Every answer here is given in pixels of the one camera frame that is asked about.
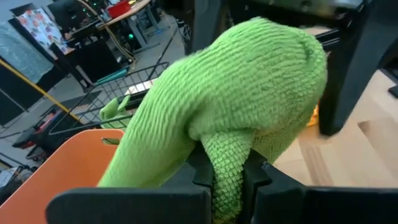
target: computer monitor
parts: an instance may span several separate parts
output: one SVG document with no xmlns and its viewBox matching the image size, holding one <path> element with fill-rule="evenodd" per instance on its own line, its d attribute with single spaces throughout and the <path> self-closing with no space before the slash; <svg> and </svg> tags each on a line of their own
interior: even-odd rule
<svg viewBox="0 0 398 224">
<path fill-rule="evenodd" d="M 47 6 L 54 15 L 55 22 L 63 30 L 80 28 L 80 23 L 87 18 L 85 8 L 76 0 L 57 0 Z"/>
</svg>

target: desk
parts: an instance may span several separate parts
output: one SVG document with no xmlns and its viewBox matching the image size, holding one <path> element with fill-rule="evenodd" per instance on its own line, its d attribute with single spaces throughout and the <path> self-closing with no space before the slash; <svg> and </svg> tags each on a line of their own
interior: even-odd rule
<svg viewBox="0 0 398 224">
<path fill-rule="evenodd" d="M 133 31 L 134 35 L 137 37 L 137 40 L 141 45 L 141 48 L 139 50 L 135 51 L 135 53 L 158 46 L 160 43 L 148 45 L 145 37 L 141 34 L 140 30 L 137 28 L 134 21 L 132 21 L 131 19 L 128 19 L 129 17 L 138 13 L 141 9 L 145 8 L 147 11 L 149 20 L 152 23 L 152 25 L 155 27 L 155 30 L 159 30 L 159 26 L 156 23 L 155 17 L 152 14 L 152 12 L 150 11 L 150 7 L 149 7 L 150 1 L 151 0 L 142 0 L 140 2 L 135 3 L 130 8 L 130 10 L 128 10 L 124 14 L 122 14 L 114 19 L 111 19 L 110 21 L 106 22 L 105 24 L 98 26 L 98 29 L 99 30 L 104 29 L 105 26 L 110 26 L 116 22 L 123 20 L 123 19 L 127 19 L 127 22 L 129 23 L 131 30 Z"/>
</svg>

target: red object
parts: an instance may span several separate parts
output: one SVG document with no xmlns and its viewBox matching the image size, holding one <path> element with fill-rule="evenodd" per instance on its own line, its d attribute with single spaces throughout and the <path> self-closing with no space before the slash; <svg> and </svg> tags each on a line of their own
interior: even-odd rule
<svg viewBox="0 0 398 224">
<path fill-rule="evenodd" d="M 128 1 L 120 1 L 114 6 L 108 8 L 109 15 L 114 19 L 130 10 L 131 6 Z"/>
<path fill-rule="evenodd" d="M 55 116 L 54 113 L 50 113 L 47 115 L 47 117 L 45 117 L 44 119 L 46 119 L 46 121 L 42 122 L 42 124 L 40 125 L 39 130 L 35 131 L 34 134 L 38 134 L 41 133 L 43 131 L 43 129 L 46 127 L 46 125 L 49 124 L 49 122 L 52 120 L 52 118 Z M 24 144 L 23 146 L 21 146 L 21 149 L 27 149 L 28 147 L 34 146 L 36 143 L 29 141 L 26 144 Z"/>
</svg>

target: orange plastic seat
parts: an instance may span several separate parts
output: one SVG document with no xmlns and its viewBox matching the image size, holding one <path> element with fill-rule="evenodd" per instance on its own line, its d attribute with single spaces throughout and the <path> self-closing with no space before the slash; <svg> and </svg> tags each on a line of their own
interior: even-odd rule
<svg viewBox="0 0 398 224">
<path fill-rule="evenodd" d="M 0 223 L 45 224 L 45 208 L 54 196 L 97 185 L 117 148 L 102 140 L 122 136 L 118 129 L 96 129 L 67 140 L 3 203 Z"/>
</svg>

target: black plastic holder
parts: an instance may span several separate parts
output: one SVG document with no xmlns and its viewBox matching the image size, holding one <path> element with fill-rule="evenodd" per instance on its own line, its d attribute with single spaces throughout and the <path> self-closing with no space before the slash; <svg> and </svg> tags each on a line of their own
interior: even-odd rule
<svg viewBox="0 0 398 224">
<path fill-rule="evenodd" d="M 251 151 L 237 224 L 398 223 L 398 189 L 306 187 Z M 198 143 L 158 189 L 85 188 L 56 196 L 48 224 L 210 224 L 213 166 Z"/>
</svg>

